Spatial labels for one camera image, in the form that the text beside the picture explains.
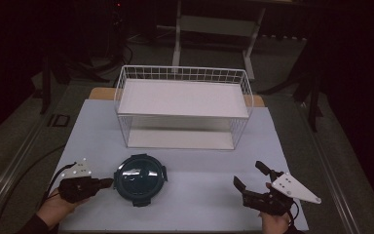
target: white shelf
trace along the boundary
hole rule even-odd
[[[128,147],[234,149],[229,119],[133,117]]]
[[[127,79],[119,115],[247,119],[239,84]]]

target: cable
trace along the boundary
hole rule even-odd
[[[99,76],[103,76],[103,75],[107,75],[107,74],[111,74],[112,72],[114,72],[114,71],[116,71],[118,68],[120,68],[121,66],[120,66],[120,64],[117,64],[114,68],[112,68],[111,70],[109,70],[109,71],[105,71],[104,73],[99,73],[98,75]]]
[[[169,35],[169,34],[172,34],[172,32],[175,32],[175,29],[172,28],[172,29],[169,30],[168,32],[165,32],[165,33],[163,33],[163,34],[161,34],[161,35],[159,35],[159,36],[156,36],[155,39],[160,39],[160,38],[162,38],[162,37],[165,37],[165,36],[167,36],[167,35]],[[144,41],[137,41],[137,40],[134,40],[135,38],[137,38],[137,37],[139,37],[139,36],[142,36],[142,35],[141,35],[141,34],[133,35],[133,36],[127,38],[127,41],[128,41],[128,42],[131,42],[131,43],[135,43],[135,44],[147,44],[147,43],[150,42],[150,40],[145,39],[145,38],[143,38],[143,39],[145,39]]]
[[[107,40],[106,40],[106,50],[105,50],[105,53],[104,53],[104,56],[107,57],[108,54],[110,54],[110,52],[112,51],[112,43],[111,43],[111,35],[112,34],[118,34],[120,39],[116,40],[117,41],[117,46],[118,48],[120,48],[121,44],[120,43],[124,43],[123,41],[126,40],[126,38],[124,38],[124,36],[120,36],[120,34],[125,34],[125,32],[123,31],[122,27],[123,26],[120,26],[122,24],[122,21],[123,21],[123,17],[122,17],[122,14],[120,14],[120,11],[119,9],[117,9],[115,6],[115,4],[110,4],[110,2],[108,2],[109,4],[105,5],[103,9],[105,9],[106,11],[106,14],[109,15],[111,13],[111,17],[109,19],[109,22],[108,22],[108,33],[107,33]],[[108,74],[114,70],[116,70],[118,67],[119,67],[119,63],[122,59],[122,55],[120,54],[120,52],[118,50],[114,50],[113,51],[113,56],[110,58],[110,61],[103,64],[103,65],[99,65],[99,66],[90,66],[90,65],[87,65],[87,64],[84,64],[82,62],[79,62],[80,65],[84,66],[87,70],[95,73],[95,74],[99,74],[100,72],[104,72],[106,71],[106,73],[103,73],[101,75],[105,75],[105,74]]]
[[[5,211],[5,208],[6,206],[8,205],[9,203],[9,200],[12,196],[12,194],[14,193],[15,189],[18,187],[20,181],[23,179],[23,177],[33,168],[35,167],[35,165],[37,165],[39,162],[41,162],[43,159],[45,159],[46,157],[50,156],[51,154],[53,154],[54,152],[60,150],[61,148],[65,147],[66,144],[63,144],[53,150],[51,150],[50,152],[46,153],[44,156],[42,156],[41,158],[39,158],[37,161],[35,161],[32,165],[30,165],[25,172],[23,172],[22,175],[20,175],[20,177],[18,178],[18,180],[15,182],[14,186],[13,186],[13,189],[9,192],[8,194],[8,197],[6,198],[6,201],[5,203],[2,205],[2,208],[1,208],[1,211],[0,211],[0,220],[1,220],[1,217],[2,217],[2,214],[3,212]]]
[[[45,201],[50,200],[51,198],[55,197],[56,195],[59,195],[59,193],[56,193],[56,194],[54,194],[52,196],[49,196],[47,199],[45,199]]]
[[[129,65],[132,61],[133,51],[127,44],[125,44],[124,47],[127,48],[130,51],[130,58],[129,58],[128,61],[126,61],[125,58],[123,57],[123,62],[124,62],[125,65]],[[114,83],[112,84],[112,88],[115,88],[117,86],[118,79],[120,79],[120,74],[118,74],[117,78],[115,78]]]
[[[291,213],[291,211],[287,211],[287,214],[290,217],[289,226],[294,226],[294,217],[293,217],[293,214]]]
[[[296,219],[296,217],[299,215],[299,206],[294,201],[293,201],[293,204],[296,205],[296,208],[297,208],[297,213],[296,213],[296,216],[294,217],[294,219]]]
[[[41,207],[42,204],[44,204],[44,202],[47,200],[48,196],[50,195],[51,188],[54,186],[54,183],[55,183],[57,177],[59,176],[59,174],[61,174],[65,169],[72,168],[75,164],[77,164],[77,163],[68,164],[68,165],[64,166],[63,168],[59,169],[56,172],[56,174],[54,175],[53,179],[50,182],[50,185],[47,188],[47,191],[45,191],[44,196],[42,197],[42,200],[41,200],[41,203],[39,204],[39,207]]]

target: dark background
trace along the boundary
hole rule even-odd
[[[99,2],[0,1],[0,124],[34,92],[30,77],[41,71],[42,36],[57,42],[77,61],[88,62],[92,55],[108,52],[105,42],[112,17],[107,10],[111,6],[103,8]],[[155,24],[175,25],[175,2],[133,1],[135,5],[128,4],[124,23],[154,38]],[[189,2],[186,11],[197,15],[255,17],[248,8],[241,14],[241,8],[232,7],[229,1],[185,2]],[[77,9],[77,3],[94,3],[98,8],[88,12]],[[333,6],[332,1],[303,3]],[[278,40],[283,36],[309,39],[297,62],[302,67],[319,62],[315,65],[323,70],[321,89],[374,189],[374,1],[338,4],[343,5],[343,11],[269,5],[260,32],[276,35]],[[80,14],[90,17],[82,20]],[[89,35],[91,28],[98,28],[98,32]]]

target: wire basket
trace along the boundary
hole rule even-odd
[[[189,114],[169,115],[166,113],[145,113],[142,116],[133,115],[129,113],[122,113],[120,111],[121,100],[123,94],[126,91],[127,82],[135,81],[138,82],[170,82],[171,84],[217,84],[217,86],[228,85],[235,86],[241,91],[243,99],[239,98],[239,102],[242,102],[246,117],[232,117],[232,118],[218,118],[217,116],[194,116]],[[228,129],[231,135],[231,146],[227,148],[218,148],[217,146],[210,147],[214,149],[234,149],[236,148],[244,127],[251,115],[253,107],[253,96],[248,82],[247,74],[242,69],[227,69],[227,68],[211,68],[211,67],[187,67],[187,66],[145,66],[145,65],[125,65],[122,67],[120,77],[117,83],[115,93],[115,111],[120,123],[123,138],[127,147],[154,147],[154,146],[133,146],[130,144],[131,141],[131,129],[134,128],[134,118],[148,119],[149,123],[157,122],[160,118],[167,118],[164,122],[174,123],[186,123],[186,120],[197,120],[201,125],[204,122],[210,122],[211,120],[223,119],[228,122]],[[176,145],[174,148],[192,148],[191,146],[184,147],[182,145]]]

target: black cable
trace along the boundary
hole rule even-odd
[[[287,211],[287,214],[290,217],[289,226],[294,226],[294,217],[293,217],[293,214],[291,213],[291,211]]]
[[[119,62],[120,62],[120,57],[121,56],[114,56],[108,63],[104,64],[104,65],[100,65],[100,66],[96,66],[96,67],[88,67],[88,66],[85,66],[89,71],[92,71],[94,73],[100,73],[100,72],[103,72],[103,71],[106,71],[106,70],[109,70],[109,69],[112,69],[116,66],[119,65]]]
[[[55,197],[55,196],[57,196],[57,195],[59,195],[59,193],[56,193],[56,194],[54,194],[54,195],[49,196],[47,199],[45,199],[45,201],[47,201],[47,200],[49,200],[49,199],[51,199],[51,198],[53,198],[53,197]]]
[[[12,194],[14,193],[15,189],[18,187],[20,181],[23,179],[23,177],[33,168],[35,167],[35,165],[37,165],[39,162],[41,162],[43,159],[45,159],[46,157],[48,157],[49,155],[53,154],[54,152],[60,150],[61,148],[65,147],[66,144],[63,144],[53,150],[51,150],[50,152],[46,153],[44,156],[42,156],[41,158],[39,158],[37,161],[35,161],[32,165],[30,165],[25,172],[23,172],[22,175],[20,175],[20,177],[18,178],[18,180],[15,182],[14,186],[13,186],[13,189],[9,192],[7,198],[6,198],[6,201],[5,203],[2,205],[2,208],[1,208],[1,211],[0,211],[0,220],[1,220],[1,217],[2,217],[2,214],[3,212],[5,211],[5,208],[6,206],[8,206],[8,203],[9,203],[9,200],[12,196]]]
[[[296,219],[296,217],[299,215],[299,206],[294,201],[293,201],[293,204],[296,205],[296,208],[297,208],[297,213],[296,213],[296,216],[294,217],[294,219]]]
[[[130,51],[130,58],[129,58],[128,61],[126,61],[123,57],[123,62],[124,62],[125,65],[130,65],[130,63],[132,61],[133,51],[127,44],[125,44],[124,47],[126,47]],[[114,83],[112,84],[112,88],[115,88],[117,86],[117,82],[120,79],[120,75],[121,75],[121,72],[117,75],[117,78],[115,78]]]
[[[42,204],[44,204],[44,202],[47,200],[48,196],[50,195],[51,188],[54,186],[54,183],[55,183],[57,177],[59,176],[59,174],[61,174],[65,169],[72,168],[75,164],[77,164],[77,163],[66,165],[56,172],[56,174],[54,175],[53,179],[50,182],[50,185],[47,188],[47,191],[45,191],[44,196],[41,199],[41,203],[39,204],[39,207],[41,207]]]

